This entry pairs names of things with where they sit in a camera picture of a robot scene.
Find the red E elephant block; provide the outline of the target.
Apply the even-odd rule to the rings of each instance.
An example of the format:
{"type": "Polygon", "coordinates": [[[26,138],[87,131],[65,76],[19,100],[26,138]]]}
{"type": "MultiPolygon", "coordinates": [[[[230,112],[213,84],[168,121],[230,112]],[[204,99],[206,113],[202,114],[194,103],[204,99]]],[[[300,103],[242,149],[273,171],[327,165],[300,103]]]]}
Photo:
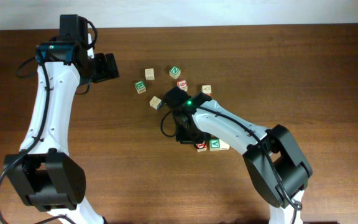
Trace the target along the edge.
{"type": "Polygon", "coordinates": [[[199,144],[196,144],[196,150],[198,152],[203,152],[203,151],[206,151],[208,149],[206,143],[199,143],[199,144]]]}

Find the green V wooden block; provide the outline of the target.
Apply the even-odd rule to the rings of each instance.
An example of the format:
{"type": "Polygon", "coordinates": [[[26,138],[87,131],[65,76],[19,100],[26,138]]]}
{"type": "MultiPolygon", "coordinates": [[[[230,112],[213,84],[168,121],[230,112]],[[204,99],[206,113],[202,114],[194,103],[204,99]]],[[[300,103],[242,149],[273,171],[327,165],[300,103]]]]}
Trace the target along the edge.
{"type": "Polygon", "coordinates": [[[211,139],[209,141],[209,150],[210,151],[220,151],[221,150],[221,144],[219,139],[211,139]]]}

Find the pretzel picture wooden block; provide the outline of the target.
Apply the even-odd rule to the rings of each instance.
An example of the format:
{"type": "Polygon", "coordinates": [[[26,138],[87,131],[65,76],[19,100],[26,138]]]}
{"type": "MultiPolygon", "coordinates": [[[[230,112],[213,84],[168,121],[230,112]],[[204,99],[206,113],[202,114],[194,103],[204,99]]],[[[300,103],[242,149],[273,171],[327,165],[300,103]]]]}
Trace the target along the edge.
{"type": "Polygon", "coordinates": [[[229,150],[230,149],[230,145],[225,143],[221,139],[219,140],[219,145],[220,145],[220,150],[229,150]]]}

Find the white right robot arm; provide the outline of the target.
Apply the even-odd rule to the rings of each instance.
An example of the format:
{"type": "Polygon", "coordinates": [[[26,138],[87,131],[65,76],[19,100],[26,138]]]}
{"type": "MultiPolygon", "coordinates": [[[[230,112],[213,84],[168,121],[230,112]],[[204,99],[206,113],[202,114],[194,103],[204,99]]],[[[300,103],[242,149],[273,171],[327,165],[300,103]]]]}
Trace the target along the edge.
{"type": "Polygon", "coordinates": [[[313,170],[286,127],[252,124],[209,95],[190,96],[179,87],[163,102],[173,116],[177,142],[196,146],[215,136],[242,156],[254,188],[269,204],[270,223],[302,223],[301,199],[313,170]]]}

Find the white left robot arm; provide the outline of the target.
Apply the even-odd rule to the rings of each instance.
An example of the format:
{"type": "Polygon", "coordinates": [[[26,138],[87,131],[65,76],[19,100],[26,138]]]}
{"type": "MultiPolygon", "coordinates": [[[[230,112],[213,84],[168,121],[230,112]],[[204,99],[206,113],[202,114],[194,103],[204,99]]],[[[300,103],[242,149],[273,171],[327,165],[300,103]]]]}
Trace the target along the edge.
{"type": "Polygon", "coordinates": [[[4,158],[7,177],[26,206],[62,223],[105,223],[85,197],[84,170],[68,152],[71,107],[80,85],[119,77],[113,54],[94,54],[94,25],[76,14],[60,16],[59,34],[35,48],[38,88],[19,153],[4,158]]]}

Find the green B wooden block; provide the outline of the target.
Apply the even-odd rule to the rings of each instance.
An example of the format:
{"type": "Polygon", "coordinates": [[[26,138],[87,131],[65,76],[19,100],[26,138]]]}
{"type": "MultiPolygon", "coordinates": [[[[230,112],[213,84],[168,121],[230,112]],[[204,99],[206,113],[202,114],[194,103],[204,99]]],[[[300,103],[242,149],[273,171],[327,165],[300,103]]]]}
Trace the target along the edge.
{"type": "Polygon", "coordinates": [[[141,94],[141,93],[146,91],[146,85],[145,85],[145,82],[143,80],[135,82],[134,86],[135,86],[136,91],[137,91],[138,94],[141,94]]]}

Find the blue sided wooden block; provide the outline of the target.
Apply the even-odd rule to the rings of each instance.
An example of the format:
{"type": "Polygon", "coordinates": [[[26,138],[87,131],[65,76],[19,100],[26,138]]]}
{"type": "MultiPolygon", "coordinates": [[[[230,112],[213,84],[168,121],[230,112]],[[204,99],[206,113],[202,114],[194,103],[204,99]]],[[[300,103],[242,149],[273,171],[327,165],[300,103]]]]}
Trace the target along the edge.
{"type": "Polygon", "coordinates": [[[153,109],[159,110],[163,105],[163,101],[160,98],[153,96],[149,104],[153,109]]]}

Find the plain top wooden block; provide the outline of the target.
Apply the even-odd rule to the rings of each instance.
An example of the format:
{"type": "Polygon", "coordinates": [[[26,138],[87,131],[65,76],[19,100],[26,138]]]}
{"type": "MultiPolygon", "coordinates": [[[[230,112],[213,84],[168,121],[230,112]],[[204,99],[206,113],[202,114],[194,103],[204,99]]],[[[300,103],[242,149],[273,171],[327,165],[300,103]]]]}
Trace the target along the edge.
{"type": "Polygon", "coordinates": [[[146,80],[155,80],[154,69],[152,69],[152,68],[145,69],[145,79],[146,80]]]}

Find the red A wooden block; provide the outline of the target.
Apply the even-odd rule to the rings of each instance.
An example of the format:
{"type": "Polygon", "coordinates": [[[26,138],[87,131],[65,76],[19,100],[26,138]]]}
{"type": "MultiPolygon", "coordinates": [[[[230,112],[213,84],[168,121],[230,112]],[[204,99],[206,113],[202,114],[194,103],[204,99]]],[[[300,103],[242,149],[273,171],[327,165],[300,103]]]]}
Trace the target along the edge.
{"type": "Polygon", "coordinates": [[[211,85],[203,85],[201,87],[201,92],[204,93],[205,95],[212,96],[211,85]]]}

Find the red 9 wooden block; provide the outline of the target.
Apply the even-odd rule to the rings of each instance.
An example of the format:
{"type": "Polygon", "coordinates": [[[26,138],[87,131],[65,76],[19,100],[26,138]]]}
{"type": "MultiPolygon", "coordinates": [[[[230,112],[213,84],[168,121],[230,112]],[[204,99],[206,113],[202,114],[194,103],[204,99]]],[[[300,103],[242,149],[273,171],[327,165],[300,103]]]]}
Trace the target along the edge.
{"type": "Polygon", "coordinates": [[[186,80],[179,80],[177,81],[177,87],[183,91],[188,91],[188,84],[186,80]]]}

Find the green N wooden block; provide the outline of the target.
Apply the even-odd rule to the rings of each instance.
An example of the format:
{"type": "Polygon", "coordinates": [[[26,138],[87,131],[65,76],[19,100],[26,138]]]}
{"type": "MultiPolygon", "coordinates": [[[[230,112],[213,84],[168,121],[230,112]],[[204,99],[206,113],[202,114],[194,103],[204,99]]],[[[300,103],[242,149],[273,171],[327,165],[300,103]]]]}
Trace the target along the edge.
{"type": "Polygon", "coordinates": [[[170,70],[169,70],[169,75],[174,78],[177,79],[180,75],[181,75],[181,69],[173,66],[170,70]]]}

